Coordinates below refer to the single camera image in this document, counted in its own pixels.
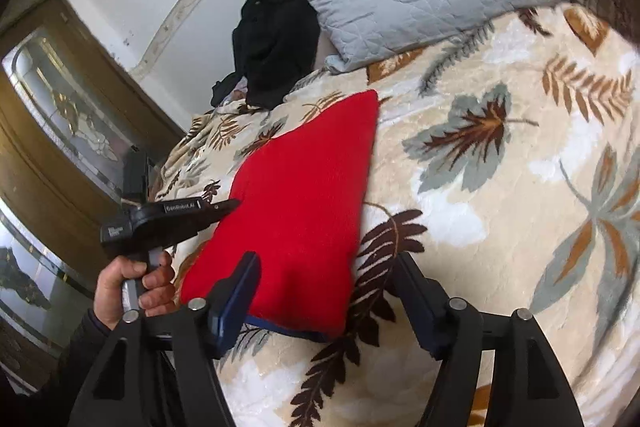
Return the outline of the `dark sleeved left forearm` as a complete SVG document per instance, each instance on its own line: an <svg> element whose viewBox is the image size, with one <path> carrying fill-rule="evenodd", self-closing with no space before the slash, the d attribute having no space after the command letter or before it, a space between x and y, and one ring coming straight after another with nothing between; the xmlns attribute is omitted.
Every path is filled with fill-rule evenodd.
<svg viewBox="0 0 640 427"><path fill-rule="evenodd" d="M1 372L2 426L67 426L78 393L111 331L89 309L47 382L20 395Z"/></svg>

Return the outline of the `person's left hand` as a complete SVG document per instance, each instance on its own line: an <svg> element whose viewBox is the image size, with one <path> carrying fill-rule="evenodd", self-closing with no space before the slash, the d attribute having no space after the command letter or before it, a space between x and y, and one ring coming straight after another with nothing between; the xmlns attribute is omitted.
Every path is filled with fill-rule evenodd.
<svg viewBox="0 0 640 427"><path fill-rule="evenodd" d="M111 331L129 310L137 310L146 317L177 310L171 255L162 251L151 259L155 262L153 271L146 262L124 256L116 257L101 271L93 313Z"/></svg>

